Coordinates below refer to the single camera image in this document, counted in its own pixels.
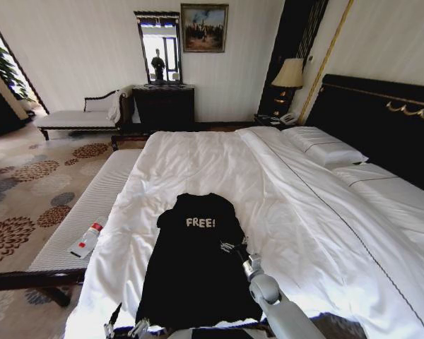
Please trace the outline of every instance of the painting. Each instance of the painting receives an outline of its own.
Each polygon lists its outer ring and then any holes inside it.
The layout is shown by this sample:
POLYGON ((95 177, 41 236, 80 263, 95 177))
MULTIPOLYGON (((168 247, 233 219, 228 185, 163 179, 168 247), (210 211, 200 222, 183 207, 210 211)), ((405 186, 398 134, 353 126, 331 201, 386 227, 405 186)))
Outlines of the painting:
POLYGON ((181 4, 184 52, 225 51, 227 4, 181 4))

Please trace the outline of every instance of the black t-shirt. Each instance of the black t-shirt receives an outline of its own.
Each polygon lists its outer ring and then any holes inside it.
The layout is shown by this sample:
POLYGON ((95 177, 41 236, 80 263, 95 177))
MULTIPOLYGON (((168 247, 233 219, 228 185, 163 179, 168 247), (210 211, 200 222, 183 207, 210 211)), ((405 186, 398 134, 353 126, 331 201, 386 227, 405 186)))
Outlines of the black t-shirt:
POLYGON ((229 201, 216 194, 182 194, 157 226, 137 321, 181 329, 260 319, 242 262, 228 251, 228 244, 245 238, 229 201))

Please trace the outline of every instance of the lampshade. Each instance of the lampshade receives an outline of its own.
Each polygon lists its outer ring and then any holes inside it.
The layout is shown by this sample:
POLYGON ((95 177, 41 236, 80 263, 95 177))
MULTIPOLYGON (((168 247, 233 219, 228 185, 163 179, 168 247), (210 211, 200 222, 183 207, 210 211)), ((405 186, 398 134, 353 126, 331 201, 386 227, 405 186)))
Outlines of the lampshade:
POLYGON ((286 59, 280 73, 271 83, 278 87, 302 87, 303 59, 286 59))

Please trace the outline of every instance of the patterned carpet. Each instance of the patterned carpet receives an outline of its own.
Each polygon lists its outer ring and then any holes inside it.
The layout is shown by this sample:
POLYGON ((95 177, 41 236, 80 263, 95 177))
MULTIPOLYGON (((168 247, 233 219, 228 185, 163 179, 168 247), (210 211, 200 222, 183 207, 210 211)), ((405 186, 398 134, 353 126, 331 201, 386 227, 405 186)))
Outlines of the patterned carpet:
MULTIPOLYGON (((30 123, 0 137, 0 272, 27 269, 112 153, 112 133, 49 134, 45 141, 30 123)), ((64 290, 71 295, 66 308, 34 290, 0 292, 0 338, 62 339, 80 290, 64 290)), ((313 321, 327 338, 365 338, 358 323, 331 314, 313 321)))

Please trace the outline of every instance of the white duvet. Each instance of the white duvet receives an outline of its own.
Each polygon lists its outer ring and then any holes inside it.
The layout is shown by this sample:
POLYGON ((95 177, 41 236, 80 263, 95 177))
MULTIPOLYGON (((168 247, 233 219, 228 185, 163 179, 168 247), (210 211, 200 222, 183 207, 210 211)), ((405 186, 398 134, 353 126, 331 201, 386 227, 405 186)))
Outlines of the white duvet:
POLYGON ((281 132, 254 127, 149 138, 100 235, 66 339, 104 338, 120 302, 117 326, 134 323, 156 220, 185 192, 234 205, 249 251, 308 316, 355 319, 369 338, 424 338, 423 255, 281 132))

